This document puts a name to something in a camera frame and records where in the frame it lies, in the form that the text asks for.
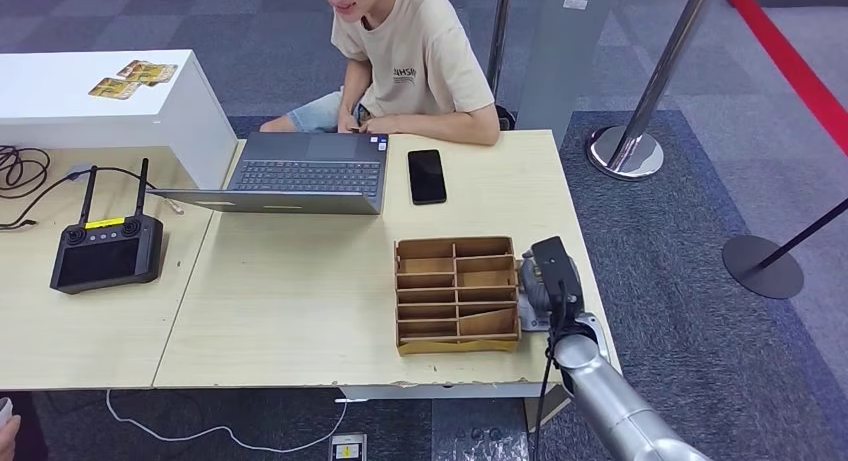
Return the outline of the bystander person's hand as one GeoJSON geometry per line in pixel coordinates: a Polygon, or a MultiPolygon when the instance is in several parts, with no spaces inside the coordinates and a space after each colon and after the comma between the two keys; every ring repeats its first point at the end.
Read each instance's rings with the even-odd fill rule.
{"type": "Polygon", "coordinates": [[[21,417],[13,415],[2,427],[0,433],[0,460],[13,461],[16,451],[16,436],[20,429],[21,417]]]}

